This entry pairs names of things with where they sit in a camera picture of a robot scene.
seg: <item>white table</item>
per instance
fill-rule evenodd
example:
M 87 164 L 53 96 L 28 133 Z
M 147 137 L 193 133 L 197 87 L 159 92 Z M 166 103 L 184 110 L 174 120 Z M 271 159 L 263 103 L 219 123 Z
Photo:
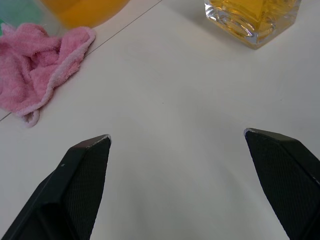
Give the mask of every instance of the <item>white table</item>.
M 35 127 L 0 122 L 0 235 L 69 147 L 111 134 L 92 240 L 287 240 L 243 130 L 320 156 L 319 10 L 303 1 L 295 25 L 251 50 L 202 0 L 157 4 L 86 57 Z

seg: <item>orange liquid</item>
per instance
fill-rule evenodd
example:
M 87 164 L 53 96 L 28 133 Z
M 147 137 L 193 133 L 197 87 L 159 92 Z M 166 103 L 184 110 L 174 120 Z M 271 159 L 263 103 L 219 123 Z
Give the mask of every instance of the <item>orange liquid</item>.
M 96 27 L 117 14 L 129 0 L 41 0 L 66 28 Z

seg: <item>yellow liquid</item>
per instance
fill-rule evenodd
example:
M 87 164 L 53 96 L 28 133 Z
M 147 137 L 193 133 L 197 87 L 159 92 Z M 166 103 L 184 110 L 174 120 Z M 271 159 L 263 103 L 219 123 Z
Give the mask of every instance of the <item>yellow liquid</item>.
M 41 0 L 66 28 L 95 27 L 117 14 L 129 0 Z
M 256 49 L 294 23 L 300 1 L 210 0 L 206 14 L 219 27 Z

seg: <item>pink towel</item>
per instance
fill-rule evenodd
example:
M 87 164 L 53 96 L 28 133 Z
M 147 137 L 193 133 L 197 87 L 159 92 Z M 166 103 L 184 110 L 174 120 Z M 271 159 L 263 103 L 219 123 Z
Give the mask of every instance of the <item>pink towel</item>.
M 79 70 L 96 34 L 88 27 L 49 37 L 39 25 L 24 23 L 16 30 L 4 23 L 0 37 L 0 108 L 23 118 L 28 127 L 39 120 L 39 108 L 54 89 Z

